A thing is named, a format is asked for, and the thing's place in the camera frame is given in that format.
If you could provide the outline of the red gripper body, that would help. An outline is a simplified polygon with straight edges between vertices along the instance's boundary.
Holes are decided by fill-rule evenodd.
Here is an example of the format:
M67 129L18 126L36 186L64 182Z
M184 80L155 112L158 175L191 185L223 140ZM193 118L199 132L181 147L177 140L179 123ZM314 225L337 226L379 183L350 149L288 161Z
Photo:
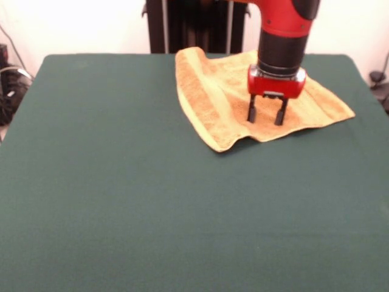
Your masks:
M247 90L257 96L275 96L296 99L306 82L306 71L300 68L292 77L278 78L266 75L256 64L251 64L247 73Z

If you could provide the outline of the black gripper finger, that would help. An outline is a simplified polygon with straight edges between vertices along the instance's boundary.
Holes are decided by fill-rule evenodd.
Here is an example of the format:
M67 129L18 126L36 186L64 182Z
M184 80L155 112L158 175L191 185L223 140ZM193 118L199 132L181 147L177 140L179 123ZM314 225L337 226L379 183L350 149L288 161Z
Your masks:
M288 105L288 99L282 99L281 107L278 110L277 116L275 118L275 122L274 122L275 125L282 125L283 124L284 117L285 117L286 110L287 110L287 105Z
M254 122L256 119L256 94L250 95L250 102L249 102L249 109L248 109L248 115L247 115L247 121L248 122Z

